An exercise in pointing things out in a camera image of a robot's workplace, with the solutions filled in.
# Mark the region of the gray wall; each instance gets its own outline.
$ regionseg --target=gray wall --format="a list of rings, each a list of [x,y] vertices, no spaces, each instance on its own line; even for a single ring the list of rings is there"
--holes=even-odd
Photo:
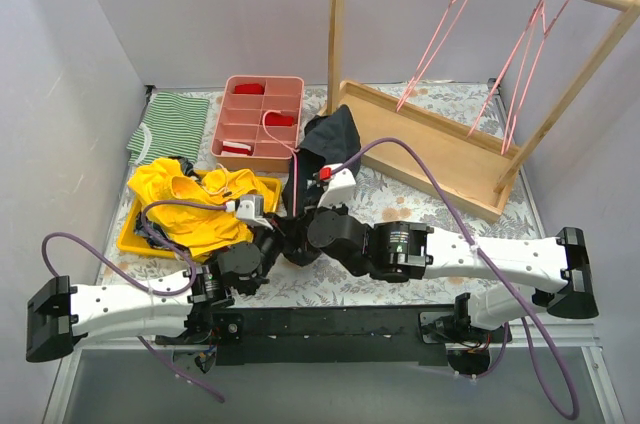
[[[27,299],[50,278],[42,237],[102,247],[143,88],[96,0],[1,0],[0,421],[40,422],[58,363],[27,364]],[[92,282],[97,263],[55,242],[61,274]]]
[[[561,0],[553,1],[556,6]],[[550,37],[517,136],[522,142],[616,17],[572,2]],[[640,422],[640,23],[627,34],[526,164],[548,233],[584,229],[601,317],[597,330],[627,422]],[[505,90],[513,84],[509,76]]]
[[[220,86],[233,74],[326,82],[328,0],[99,1],[145,83]],[[471,0],[429,77],[485,81],[496,74],[534,2]],[[407,80],[447,3],[347,0],[344,75]]]

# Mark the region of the striped shirt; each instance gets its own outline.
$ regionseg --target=striped shirt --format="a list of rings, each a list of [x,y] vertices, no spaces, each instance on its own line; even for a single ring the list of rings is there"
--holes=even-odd
[[[169,156],[197,161],[208,110],[208,99],[159,92],[127,144],[129,164],[144,165]]]

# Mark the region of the yellow cloth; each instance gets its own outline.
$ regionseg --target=yellow cloth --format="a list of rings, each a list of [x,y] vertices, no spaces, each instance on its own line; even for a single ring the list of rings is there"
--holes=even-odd
[[[231,195],[221,191],[225,183]],[[244,194],[261,194],[264,196],[264,208],[273,209],[276,198],[275,193],[249,169],[210,171],[202,178],[201,186],[182,174],[177,160],[166,158],[140,166],[129,180],[129,187],[143,208],[164,199],[221,205]],[[188,247],[194,257],[253,238],[247,225],[226,211],[167,204],[151,209],[147,216],[160,224],[171,240]]]

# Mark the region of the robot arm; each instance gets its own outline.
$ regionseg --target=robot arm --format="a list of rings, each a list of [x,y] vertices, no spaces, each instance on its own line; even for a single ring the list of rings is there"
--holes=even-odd
[[[345,209],[324,210],[309,226],[308,239],[354,276],[369,274],[387,282],[496,278],[461,235],[425,224],[397,221],[371,227]],[[477,244],[539,312],[571,319],[597,316],[580,229],[565,228],[557,237],[545,239],[480,237]],[[456,305],[468,325],[477,329],[493,330],[525,315],[502,284],[459,296]]]
[[[453,276],[495,279],[459,234],[402,221],[371,227],[349,216],[345,203],[355,186],[349,171],[326,184],[322,207],[296,220],[262,216],[258,196],[239,202],[236,217],[252,226],[253,242],[216,252],[198,268],[191,289],[181,295],[160,297],[129,285],[71,286],[67,276],[51,279],[28,304],[27,360],[58,359],[76,345],[127,336],[181,336],[183,343],[198,342],[215,327],[215,310],[233,305],[230,288],[254,294],[268,283],[269,270],[287,246],[323,252],[354,276],[369,274],[390,283]],[[303,242],[292,244],[292,235],[303,235]],[[478,244],[536,310],[573,319],[597,315],[579,229],[565,228],[556,238],[525,241],[478,238]],[[179,289],[189,277],[188,271],[179,272],[150,280],[149,287]],[[523,315],[520,305],[498,284],[458,296],[453,315],[437,324],[446,335],[461,340]]]

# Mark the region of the table surface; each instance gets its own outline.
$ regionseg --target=table surface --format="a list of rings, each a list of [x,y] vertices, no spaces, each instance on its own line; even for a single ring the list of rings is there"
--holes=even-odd
[[[399,97],[403,85],[373,85],[389,95]],[[209,113],[198,154],[197,169],[214,169],[216,160],[210,152],[211,140],[220,109],[223,90],[184,92],[184,95],[208,99]],[[412,92],[409,102],[437,112],[463,124],[471,125],[488,95],[486,84],[477,83],[420,83]],[[305,88],[300,130],[326,103],[326,86]],[[479,129],[497,137],[503,136],[498,107],[495,102],[487,106]],[[134,169],[129,169],[129,176]],[[286,181],[282,174],[276,176]],[[106,257],[120,269],[140,280],[162,277],[185,268],[177,260],[150,258],[122,253],[116,241],[133,202],[134,194],[125,185],[113,217],[108,236]],[[395,220],[424,222],[447,230],[457,231],[456,224],[444,204],[417,189],[403,184],[378,171],[362,167],[357,176],[355,196],[349,205],[350,214],[374,224]],[[511,239],[540,237],[540,230],[532,203],[529,201],[522,178],[516,180],[504,214],[494,224],[463,213],[465,223],[478,236]],[[367,277],[351,276],[337,261],[320,257],[305,268],[286,261],[282,256],[269,273],[270,283],[263,285],[255,296],[235,294],[236,307],[306,307],[357,305],[409,305],[452,303],[455,296],[473,292],[494,284],[494,281],[449,277],[403,284],[389,284]],[[123,279],[105,266],[98,282],[120,284]]]

